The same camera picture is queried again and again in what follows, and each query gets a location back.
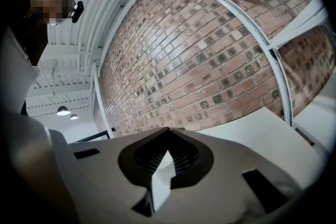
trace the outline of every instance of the white ceiling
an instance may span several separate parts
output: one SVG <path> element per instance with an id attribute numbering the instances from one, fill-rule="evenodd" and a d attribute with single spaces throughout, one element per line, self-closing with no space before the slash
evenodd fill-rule
<path id="1" fill-rule="evenodd" d="M 77 23 L 68 19 L 47 27 L 48 45 L 36 67 L 39 76 L 26 99 L 30 116 L 56 113 L 60 104 L 70 109 L 90 106 L 90 67 L 94 61 L 99 63 L 129 0 L 75 1 L 85 6 Z"/>

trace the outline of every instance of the brick wall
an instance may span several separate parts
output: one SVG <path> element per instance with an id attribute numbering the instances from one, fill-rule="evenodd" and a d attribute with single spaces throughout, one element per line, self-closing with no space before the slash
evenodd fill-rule
<path id="1" fill-rule="evenodd" d="M 269 38 L 309 0 L 234 0 Z M 280 50 L 295 112 L 332 70 L 322 27 Z M 105 110 L 117 135 L 159 126 L 201 130 L 266 106 L 283 115 L 274 74 L 254 37 L 214 0 L 139 0 L 102 67 Z"/>

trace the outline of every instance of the white wall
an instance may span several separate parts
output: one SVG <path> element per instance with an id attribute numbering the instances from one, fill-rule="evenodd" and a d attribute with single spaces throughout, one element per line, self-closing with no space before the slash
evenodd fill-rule
<path id="1" fill-rule="evenodd" d="M 34 119 L 38 120 L 49 129 L 61 132 L 68 143 L 98 133 L 90 108 L 75 109 L 72 113 L 77 114 L 79 118 L 70 120 L 70 115 L 58 116 L 54 113 L 38 116 Z"/>

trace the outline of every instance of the ceiling light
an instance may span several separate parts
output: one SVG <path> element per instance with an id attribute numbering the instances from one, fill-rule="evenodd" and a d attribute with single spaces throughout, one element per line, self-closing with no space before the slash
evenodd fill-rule
<path id="1" fill-rule="evenodd" d="M 56 114 L 59 115 L 59 116 L 69 115 L 70 110 L 68 110 L 64 105 L 62 105 L 58 108 Z"/>
<path id="2" fill-rule="evenodd" d="M 75 119 L 78 119 L 78 116 L 76 114 L 72 114 L 71 117 L 70 117 L 71 120 L 75 120 Z"/>

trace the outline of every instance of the black hole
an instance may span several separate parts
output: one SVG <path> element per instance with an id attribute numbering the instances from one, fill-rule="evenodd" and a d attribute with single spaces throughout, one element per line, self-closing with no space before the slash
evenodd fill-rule
<path id="1" fill-rule="evenodd" d="M 257 169 L 242 173 L 242 176 L 257 196 L 266 213 L 278 209 L 288 201 L 288 198 L 278 191 Z"/>
<path id="2" fill-rule="evenodd" d="M 76 159 L 82 159 L 82 158 L 86 158 L 86 157 L 90 157 L 92 155 L 96 155 L 100 153 L 99 150 L 92 148 L 90 150 L 87 151 L 79 151 L 79 152 L 74 152 L 74 155 L 76 157 Z"/>

